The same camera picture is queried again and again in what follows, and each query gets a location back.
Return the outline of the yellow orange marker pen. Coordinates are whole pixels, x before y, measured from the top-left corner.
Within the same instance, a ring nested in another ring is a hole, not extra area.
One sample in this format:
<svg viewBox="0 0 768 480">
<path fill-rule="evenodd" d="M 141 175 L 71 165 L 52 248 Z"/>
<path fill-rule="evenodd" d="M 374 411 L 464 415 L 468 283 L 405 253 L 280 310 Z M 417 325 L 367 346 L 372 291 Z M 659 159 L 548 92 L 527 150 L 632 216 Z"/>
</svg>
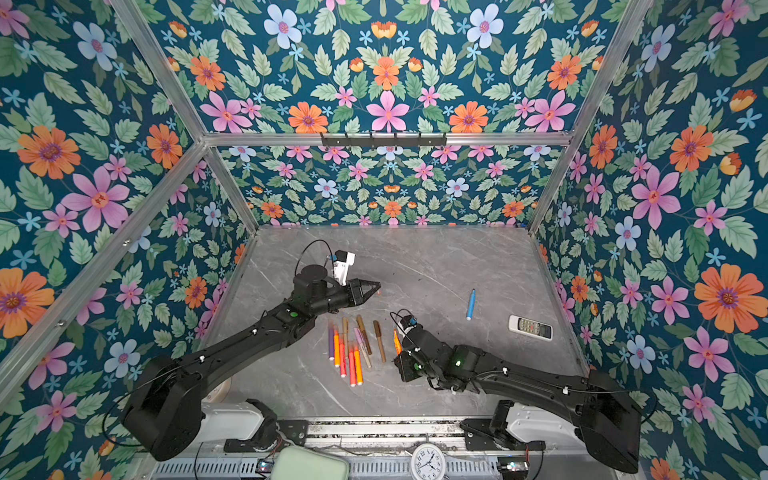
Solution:
<svg viewBox="0 0 768 480">
<path fill-rule="evenodd" d="M 362 358 L 357 343 L 355 343 L 353 347 L 353 354 L 355 362 L 356 385 L 360 386 L 363 385 L 364 380 L 362 375 Z"/>
</svg>

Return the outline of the blue marker pen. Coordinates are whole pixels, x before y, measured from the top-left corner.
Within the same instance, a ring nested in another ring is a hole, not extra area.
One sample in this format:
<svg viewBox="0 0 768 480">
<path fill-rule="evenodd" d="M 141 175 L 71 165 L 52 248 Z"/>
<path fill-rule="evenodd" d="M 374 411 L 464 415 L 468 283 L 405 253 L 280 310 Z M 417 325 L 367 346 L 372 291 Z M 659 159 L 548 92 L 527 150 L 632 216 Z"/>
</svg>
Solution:
<svg viewBox="0 0 768 480">
<path fill-rule="evenodd" d="M 470 293 L 470 297 L 469 297 L 469 301 L 468 301 L 468 306 L 467 306 L 467 311 L 466 311 L 466 316 L 465 316 L 467 321 L 471 321 L 473 319 L 473 317 L 474 317 L 474 310 L 475 310 L 475 305 L 476 305 L 476 299 L 477 299 L 477 291 L 475 289 L 473 289 L 471 291 L 471 293 Z"/>
</svg>

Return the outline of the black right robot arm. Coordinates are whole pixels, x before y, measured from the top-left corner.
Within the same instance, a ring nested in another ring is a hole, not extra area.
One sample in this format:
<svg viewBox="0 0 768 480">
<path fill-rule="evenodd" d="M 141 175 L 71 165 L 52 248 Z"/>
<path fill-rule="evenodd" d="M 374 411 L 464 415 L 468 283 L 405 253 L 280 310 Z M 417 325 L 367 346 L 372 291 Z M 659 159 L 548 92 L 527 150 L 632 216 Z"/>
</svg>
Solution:
<svg viewBox="0 0 768 480">
<path fill-rule="evenodd" d="M 568 376 L 503 360 L 478 347 L 451 346 L 408 315 L 397 321 L 402 351 L 394 360 L 401 380 L 421 377 L 435 390 L 485 393 L 547 411 L 575 428 L 597 461 L 639 472 L 642 408 L 610 375 Z"/>
</svg>

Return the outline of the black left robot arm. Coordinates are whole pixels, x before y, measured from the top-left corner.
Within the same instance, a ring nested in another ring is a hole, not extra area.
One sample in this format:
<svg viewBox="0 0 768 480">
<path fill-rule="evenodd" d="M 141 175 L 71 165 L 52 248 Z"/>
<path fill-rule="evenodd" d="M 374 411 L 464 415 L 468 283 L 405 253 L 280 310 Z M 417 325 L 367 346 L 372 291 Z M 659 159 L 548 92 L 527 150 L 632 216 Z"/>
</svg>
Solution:
<svg viewBox="0 0 768 480">
<path fill-rule="evenodd" d="M 377 281 L 341 284 L 322 265 L 304 267 L 293 291 L 253 325 L 178 359 L 153 358 L 128 397 L 121 423 L 158 461 L 169 460 L 196 442 L 252 438 L 264 421 L 258 405 L 227 405 L 220 424 L 204 398 L 257 360 L 287 348 L 310 332 L 319 316 L 366 303 L 381 288 Z"/>
</svg>

